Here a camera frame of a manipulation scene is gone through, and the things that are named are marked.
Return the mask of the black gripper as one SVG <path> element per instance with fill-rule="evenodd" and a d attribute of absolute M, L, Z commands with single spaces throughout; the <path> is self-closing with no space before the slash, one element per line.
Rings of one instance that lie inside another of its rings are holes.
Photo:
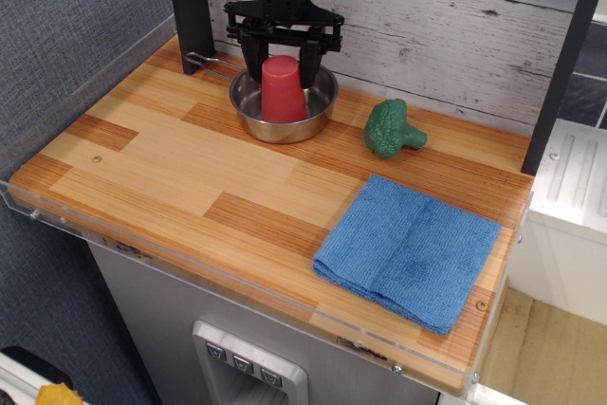
<path fill-rule="evenodd" d="M 314 82 L 322 52 L 341 49 L 344 18 L 311 0 L 248 0 L 228 2 L 228 36 L 239 41 L 250 77 L 262 82 L 268 43 L 300 47 L 301 87 Z"/>

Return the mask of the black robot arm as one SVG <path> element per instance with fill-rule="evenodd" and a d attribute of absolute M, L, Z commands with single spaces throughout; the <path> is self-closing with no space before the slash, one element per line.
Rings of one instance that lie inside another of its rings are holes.
<path fill-rule="evenodd" d="M 322 56 L 341 49 L 340 14 L 311 0 L 249 0 L 228 2 L 228 36 L 241 47 L 250 77 L 263 79 L 262 66 L 271 44 L 299 49 L 301 88 L 310 87 L 320 71 Z"/>

